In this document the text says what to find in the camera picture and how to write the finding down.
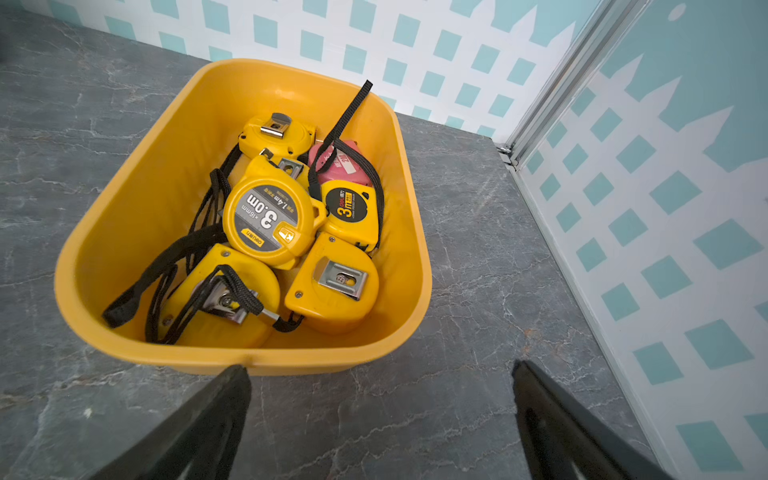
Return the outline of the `yellow plastic storage box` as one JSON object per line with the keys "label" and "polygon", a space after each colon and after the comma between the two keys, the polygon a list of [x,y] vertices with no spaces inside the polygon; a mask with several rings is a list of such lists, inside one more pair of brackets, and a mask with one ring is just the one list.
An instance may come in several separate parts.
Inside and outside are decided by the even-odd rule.
{"label": "yellow plastic storage box", "polygon": [[233,59],[201,68],[159,116],[76,226],[59,256],[55,296],[69,327],[86,343],[135,364],[216,375],[240,364],[252,376],[335,373],[382,358],[420,326],[432,272],[400,125],[369,95],[345,136],[355,139],[380,175],[383,235],[373,261],[380,293],[355,330],[326,335],[308,328],[273,334],[261,348],[152,345],[146,316],[109,327],[103,311],[188,230],[209,187],[209,172],[245,122],[284,112],[329,131],[358,85],[267,61]]}

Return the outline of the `yellow tape measure 3m label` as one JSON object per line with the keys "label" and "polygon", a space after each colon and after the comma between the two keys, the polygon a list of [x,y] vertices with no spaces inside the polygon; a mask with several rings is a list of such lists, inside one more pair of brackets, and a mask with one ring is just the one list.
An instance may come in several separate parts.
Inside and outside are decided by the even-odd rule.
{"label": "yellow tape measure 3m label", "polygon": [[315,232],[338,237],[367,254],[379,246],[383,210],[374,187],[347,180],[314,181],[309,194],[322,204]]}

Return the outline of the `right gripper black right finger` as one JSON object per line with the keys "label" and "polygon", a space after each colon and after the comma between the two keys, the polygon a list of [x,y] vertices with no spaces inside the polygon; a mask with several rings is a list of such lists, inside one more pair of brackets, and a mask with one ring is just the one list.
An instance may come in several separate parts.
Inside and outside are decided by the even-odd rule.
{"label": "right gripper black right finger", "polygon": [[537,364],[511,372],[516,421],[533,479],[668,479]]}

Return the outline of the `yellow tape measure metal clip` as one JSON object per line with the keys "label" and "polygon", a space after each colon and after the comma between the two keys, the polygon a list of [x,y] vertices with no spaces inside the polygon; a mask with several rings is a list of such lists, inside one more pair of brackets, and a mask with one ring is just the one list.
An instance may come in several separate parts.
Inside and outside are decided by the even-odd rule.
{"label": "yellow tape measure metal clip", "polygon": [[286,308],[311,329],[341,335],[372,311],[379,274],[362,250],[326,232],[318,234],[284,298]]}

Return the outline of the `yellow tape measure 3.0m label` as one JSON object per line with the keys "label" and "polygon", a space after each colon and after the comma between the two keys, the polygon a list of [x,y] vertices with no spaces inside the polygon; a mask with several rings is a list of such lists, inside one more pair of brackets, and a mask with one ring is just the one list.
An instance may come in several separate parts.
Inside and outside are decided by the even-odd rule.
{"label": "yellow tape measure 3.0m label", "polygon": [[274,269],[290,270],[310,250],[327,218],[322,201],[259,155],[227,198],[223,231],[237,251]]}

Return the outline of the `pink tape measure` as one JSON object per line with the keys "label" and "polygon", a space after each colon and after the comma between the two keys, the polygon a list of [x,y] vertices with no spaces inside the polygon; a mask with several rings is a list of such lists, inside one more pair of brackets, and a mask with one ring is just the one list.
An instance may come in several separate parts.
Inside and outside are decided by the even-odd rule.
{"label": "pink tape measure", "polygon": [[310,165],[313,165],[316,161],[318,161],[317,176],[318,182],[320,184],[334,180],[343,180],[367,187],[372,186],[372,182],[369,176],[345,152],[339,152],[333,159],[330,167],[326,171],[320,172],[319,170],[328,162],[328,159],[334,151],[333,147],[329,147],[326,151],[323,152],[323,154],[320,156],[320,159],[318,160],[317,157],[320,147],[321,143],[316,143],[312,146],[308,153],[308,162]]}

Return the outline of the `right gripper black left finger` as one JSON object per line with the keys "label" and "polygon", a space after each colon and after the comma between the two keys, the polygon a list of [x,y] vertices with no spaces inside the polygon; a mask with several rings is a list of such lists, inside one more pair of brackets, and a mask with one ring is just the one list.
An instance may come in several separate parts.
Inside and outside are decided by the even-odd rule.
{"label": "right gripper black left finger", "polygon": [[232,365],[94,479],[227,479],[251,402],[245,367]]}

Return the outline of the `aluminium frame post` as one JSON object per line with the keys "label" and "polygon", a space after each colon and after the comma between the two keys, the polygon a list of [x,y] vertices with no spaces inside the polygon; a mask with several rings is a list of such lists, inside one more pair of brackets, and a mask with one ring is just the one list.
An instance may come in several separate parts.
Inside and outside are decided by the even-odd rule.
{"label": "aluminium frame post", "polygon": [[641,0],[610,0],[597,4],[516,129],[505,143],[497,146],[506,166],[517,171],[524,164],[648,5],[647,1]]}

